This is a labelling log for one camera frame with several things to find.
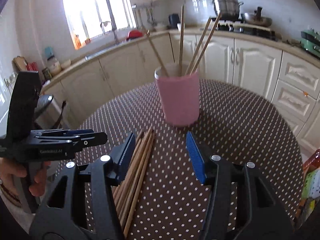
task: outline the green electric appliance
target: green electric appliance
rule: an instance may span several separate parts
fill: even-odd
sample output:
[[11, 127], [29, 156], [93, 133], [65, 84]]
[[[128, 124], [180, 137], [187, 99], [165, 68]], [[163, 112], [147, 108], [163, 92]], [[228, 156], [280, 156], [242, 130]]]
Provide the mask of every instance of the green electric appliance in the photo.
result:
[[320, 58], [320, 34], [314, 29], [301, 32], [301, 46]]

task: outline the silver screw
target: silver screw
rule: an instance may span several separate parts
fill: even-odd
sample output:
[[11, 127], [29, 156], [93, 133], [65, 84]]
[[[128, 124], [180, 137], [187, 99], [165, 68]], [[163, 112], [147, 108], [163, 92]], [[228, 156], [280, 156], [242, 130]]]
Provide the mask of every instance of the silver screw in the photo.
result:
[[75, 164], [74, 162], [68, 162], [68, 163], [66, 164], [66, 167], [69, 168], [69, 169], [71, 169], [71, 168], [73, 168], [75, 165], [76, 165], [76, 164]]
[[253, 162], [248, 162], [247, 167], [253, 169], [256, 165]]
[[109, 155], [102, 155], [102, 156], [100, 157], [100, 160], [101, 160], [102, 162], [108, 162], [108, 161], [110, 161], [110, 159], [111, 159], [111, 157], [110, 157]]
[[211, 160], [215, 161], [215, 162], [218, 162], [221, 160], [221, 157], [219, 155], [212, 155], [211, 156]]

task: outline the gas stove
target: gas stove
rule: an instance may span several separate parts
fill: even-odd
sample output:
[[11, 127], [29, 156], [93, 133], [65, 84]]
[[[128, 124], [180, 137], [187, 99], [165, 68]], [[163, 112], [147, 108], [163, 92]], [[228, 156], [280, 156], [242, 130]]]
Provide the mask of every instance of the gas stove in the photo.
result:
[[271, 30], [270, 28], [246, 24], [242, 20], [236, 22], [219, 21], [217, 31], [243, 33], [247, 35], [269, 39], [272, 41], [278, 41], [275, 31]]

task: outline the brown tablecloth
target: brown tablecloth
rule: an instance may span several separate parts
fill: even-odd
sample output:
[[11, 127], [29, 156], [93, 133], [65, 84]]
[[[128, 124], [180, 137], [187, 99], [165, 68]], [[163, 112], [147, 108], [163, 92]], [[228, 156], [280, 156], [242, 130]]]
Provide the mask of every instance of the brown tablecloth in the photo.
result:
[[[107, 133], [104, 146], [78, 153], [78, 165], [93, 162], [124, 141], [152, 125], [156, 142], [128, 239], [197, 238], [210, 193], [196, 179], [185, 137], [192, 130], [198, 141], [216, 154], [237, 164], [252, 160], [273, 184], [289, 217], [294, 218], [303, 186], [302, 160], [298, 143], [276, 109], [264, 98], [223, 82], [200, 82], [200, 116], [186, 128], [166, 124], [154, 83], [129, 91], [95, 111], [81, 125]], [[58, 172], [66, 161], [60, 163]], [[236, 184], [230, 203], [229, 230], [236, 217]], [[89, 228], [94, 227], [90, 211], [90, 187], [86, 187]]]

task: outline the human hand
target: human hand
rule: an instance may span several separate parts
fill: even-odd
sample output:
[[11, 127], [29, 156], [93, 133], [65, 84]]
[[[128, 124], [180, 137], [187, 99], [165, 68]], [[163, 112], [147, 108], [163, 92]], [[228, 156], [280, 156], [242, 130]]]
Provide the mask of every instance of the human hand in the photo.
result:
[[[42, 196], [45, 190], [45, 183], [47, 178], [47, 166], [50, 165], [50, 162], [44, 162], [43, 168], [39, 170], [34, 177], [35, 183], [29, 187], [29, 191], [35, 197]], [[12, 175], [19, 178], [24, 178], [27, 176], [26, 168], [7, 158], [0, 158], [0, 178], [3, 185], [14, 195], [18, 195], [17, 189], [14, 186]]]

